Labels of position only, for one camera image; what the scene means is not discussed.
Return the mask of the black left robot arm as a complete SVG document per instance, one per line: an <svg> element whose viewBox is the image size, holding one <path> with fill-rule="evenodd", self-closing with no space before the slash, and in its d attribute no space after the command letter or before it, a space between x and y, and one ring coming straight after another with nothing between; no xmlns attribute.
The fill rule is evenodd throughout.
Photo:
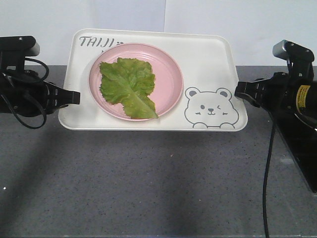
<svg viewBox="0 0 317 238"><path fill-rule="evenodd" d="M29 76L22 79L8 73L0 74L0 112L17 113L23 117L52 114L70 104L80 104L80 93L36 81Z"/></svg>

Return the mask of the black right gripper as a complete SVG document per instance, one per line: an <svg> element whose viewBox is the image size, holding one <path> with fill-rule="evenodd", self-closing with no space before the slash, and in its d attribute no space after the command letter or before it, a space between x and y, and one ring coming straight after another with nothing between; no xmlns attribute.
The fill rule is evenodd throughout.
<svg viewBox="0 0 317 238"><path fill-rule="evenodd" d="M270 79L238 82L234 96L272 113L295 112L295 88L299 80L287 73L277 72Z"/></svg>

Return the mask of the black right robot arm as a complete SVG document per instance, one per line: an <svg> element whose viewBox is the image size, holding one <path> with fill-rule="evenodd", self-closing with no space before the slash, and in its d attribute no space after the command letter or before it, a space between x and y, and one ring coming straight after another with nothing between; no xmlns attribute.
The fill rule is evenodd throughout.
<svg viewBox="0 0 317 238"><path fill-rule="evenodd" d="M317 118L317 83L303 76L276 72L270 79L239 82L235 96L273 113Z"/></svg>

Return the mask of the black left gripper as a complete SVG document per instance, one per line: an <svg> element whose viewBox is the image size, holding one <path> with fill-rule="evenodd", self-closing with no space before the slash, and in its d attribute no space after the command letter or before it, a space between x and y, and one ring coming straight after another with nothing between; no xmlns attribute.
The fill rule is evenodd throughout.
<svg viewBox="0 0 317 238"><path fill-rule="evenodd" d="M4 72L4 112L23 117L49 115L67 105L80 104L80 92L45 82L33 70Z"/></svg>

